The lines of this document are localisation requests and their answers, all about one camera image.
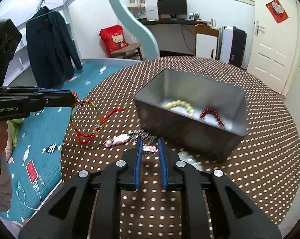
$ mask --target stool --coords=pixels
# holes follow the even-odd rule
[[[115,50],[110,53],[110,57],[120,57],[123,56],[124,59],[130,59],[132,57],[138,56],[141,60],[143,60],[141,51],[140,51],[141,44],[140,43],[132,43],[122,49]],[[133,53],[132,55],[127,55],[127,52],[137,50],[137,52]]]

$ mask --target blue gripper pad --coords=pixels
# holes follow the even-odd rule
[[[164,151],[163,151],[164,145],[162,144],[161,138],[158,140],[157,145],[158,145],[159,163],[160,163],[160,171],[161,171],[160,172],[161,184],[163,186],[163,189],[166,190],[168,187],[167,167],[166,167]]]
[[[136,165],[134,167],[134,187],[136,190],[139,189],[140,180],[141,180],[141,164],[142,164],[142,155],[143,155],[143,139],[141,137],[138,138],[138,153]]]

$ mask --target hello kitty pillow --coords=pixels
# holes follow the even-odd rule
[[[123,28],[120,25],[102,29],[99,36],[103,40],[106,46],[106,52],[109,56],[111,52],[129,45],[124,39]]]

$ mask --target beaded bracelet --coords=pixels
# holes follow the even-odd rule
[[[214,115],[214,117],[216,118],[218,124],[219,124],[222,128],[224,128],[224,122],[222,121],[220,115],[217,113],[217,111],[216,111],[215,109],[206,109],[206,110],[202,111],[202,113],[201,113],[201,115],[200,115],[200,118],[201,118],[201,119],[204,118],[205,115],[207,115],[207,114],[212,114],[212,115]]]
[[[115,112],[121,112],[121,111],[125,110],[125,109],[114,109],[105,118],[101,119],[101,114],[100,114],[98,108],[92,103],[92,101],[89,101],[89,100],[79,100],[77,93],[72,93],[72,94],[75,97],[75,103],[72,106],[71,111],[70,111],[70,115],[69,115],[70,124],[75,129],[76,134],[77,134],[78,142],[80,142],[81,144],[89,143],[92,140],[92,138],[94,137],[94,135],[99,132],[99,130],[102,128],[102,125],[109,119],[109,117],[113,113],[115,113]],[[89,105],[93,106],[93,108],[98,113],[98,124],[95,125],[95,127],[94,127],[94,129],[93,129],[93,131],[92,131],[91,134],[83,134],[83,133],[81,133],[77,128],[75,128],[75,124],[74,124],[74,122],[72,120],[72,113],[73,113],[74,108],[77,107],[77,106],[79,106],[79,105],[84,105],[84,104],[89,104]],[[85,140],[85,141],[82,141],[80,139],[81,137],[89,137],[89,139]]]
[[[185,108],[187,111],[187,114],[189,114],[190,117],[193,117],[194,109],[191,106],[191,104],[186,101],[177,100],[177,101],[168,102],[167,104],[163,105],[163,107],[167,108],[167,109],[175,108],[178,106]]]

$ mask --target cartoon cat face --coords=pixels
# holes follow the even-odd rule
[[[112,40],[114,43],[120,43],[124,40],[123,35],[112,36]]]

